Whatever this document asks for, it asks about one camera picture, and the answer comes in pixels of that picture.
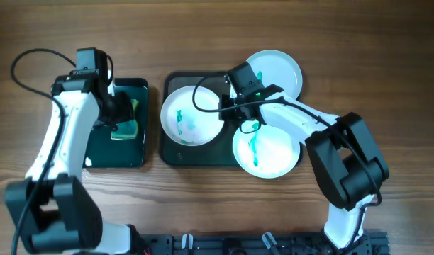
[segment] wooden table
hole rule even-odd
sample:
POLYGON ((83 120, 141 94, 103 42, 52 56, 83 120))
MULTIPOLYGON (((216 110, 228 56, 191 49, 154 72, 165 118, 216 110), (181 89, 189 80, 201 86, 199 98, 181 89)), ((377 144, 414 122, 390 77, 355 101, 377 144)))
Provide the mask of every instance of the wooden table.
MULTIPOLYGON (((10 80, 10 64, 34 47, 75 59, 77 48, 92 46, 112 56, 116 77, 150 84, 146 164, 83 173, 105 220, 142 233, 319 231, 328 201, 307 156, 286 176, 263 180, 238 168, 175 169, 157 153, 170 72, 227 70, 278 49, 302 68, 302 101, 327 113, 359 113, 390 166, 383 203, 369 210, 365 228, 388 232, 392 254, 434 254, 434 1, 103 2, 0 0, 0 254, 9 253, 14 231, 4 188, 23 179, 51 111, 51 102, 10 80)), ((16 73, 48 91, 69 70, 37 53, 16 73)))

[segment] green sponge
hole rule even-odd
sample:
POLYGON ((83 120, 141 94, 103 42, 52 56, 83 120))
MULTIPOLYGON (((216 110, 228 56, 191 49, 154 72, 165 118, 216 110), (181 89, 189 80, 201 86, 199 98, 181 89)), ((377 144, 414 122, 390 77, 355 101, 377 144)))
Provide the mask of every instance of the green sponge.
MULTIPOLYGON (((132 99, 133 112, 135 114, 135 110, 138 106, 138 100, 132 99)), ((138 135, 138 124, 137 120, 129 120, 124 123, 116 124, 118 127, 117 131, 111 131, 111 139, 113 140, 127 140, 127 139, 135 139, 138 135)))

